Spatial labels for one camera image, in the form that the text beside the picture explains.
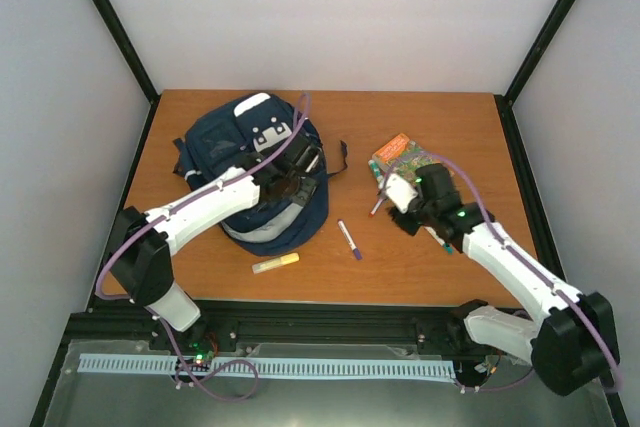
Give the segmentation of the orange green paperback book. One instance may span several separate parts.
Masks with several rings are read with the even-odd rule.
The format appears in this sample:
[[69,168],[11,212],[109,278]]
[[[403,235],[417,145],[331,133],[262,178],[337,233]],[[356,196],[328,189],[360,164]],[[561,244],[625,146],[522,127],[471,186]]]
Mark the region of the orange green paperback book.
[[416,183],[417,169],[438,163],[438,160],[428,155],[420,144],[404,133],[397,134],[371,157],[383,174],[386,174],[398,159],[400,162],[394,172],[410,183]]

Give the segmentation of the navy blue backpack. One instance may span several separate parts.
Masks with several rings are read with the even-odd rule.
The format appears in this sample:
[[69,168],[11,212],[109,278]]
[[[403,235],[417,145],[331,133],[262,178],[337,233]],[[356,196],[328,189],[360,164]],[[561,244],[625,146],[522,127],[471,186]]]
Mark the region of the navy blue backpack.
[[[299,248],[328,218],[333,175],[319,132],[304,113],[275,94],[246,95],[218,107],[200,117],[174,144],[179,152],[174,172],[191,190],[216,183],[222,185],[223,194],[257,188],[257,200],[220,222],[225,234],[253,255],[275,256]],[[310,174],[318,175],[320,184],[306,206],[264,200],[268,166],[304,172],[316,154],[321,160]]]

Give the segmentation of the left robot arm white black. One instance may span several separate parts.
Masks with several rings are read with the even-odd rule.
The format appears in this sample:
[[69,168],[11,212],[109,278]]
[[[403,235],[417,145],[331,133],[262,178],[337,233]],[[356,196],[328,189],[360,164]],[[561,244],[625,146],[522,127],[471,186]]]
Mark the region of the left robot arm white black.
[[300,247],[328,217],[328,172],[321,145],[308,132],[264,149],[241,146],[220,161],[180,162],[178,167],[191,192],[145,212],[134,207],[121,211],[103,272],[193,350],[206,342],[208,325],[175,279],[173,256],[215,226],[255,256]]

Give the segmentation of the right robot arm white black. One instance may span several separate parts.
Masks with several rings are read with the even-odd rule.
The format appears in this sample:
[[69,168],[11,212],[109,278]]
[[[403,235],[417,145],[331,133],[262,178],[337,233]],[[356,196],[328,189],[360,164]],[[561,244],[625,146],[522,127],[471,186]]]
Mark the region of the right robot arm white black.
[[530,366],[543,384],[566,396],[611,374],[620,387],[619,349],[612,306],[586,295],[543,267],[495,220],[481,200],[463,202],[449,169],[420,167],[414,182],[393,171],[379,184],[390,216],[414,235],[426,227],[491,274],[519,302],[525,316],[481,301],[462,305],[462,338],[496,348]]

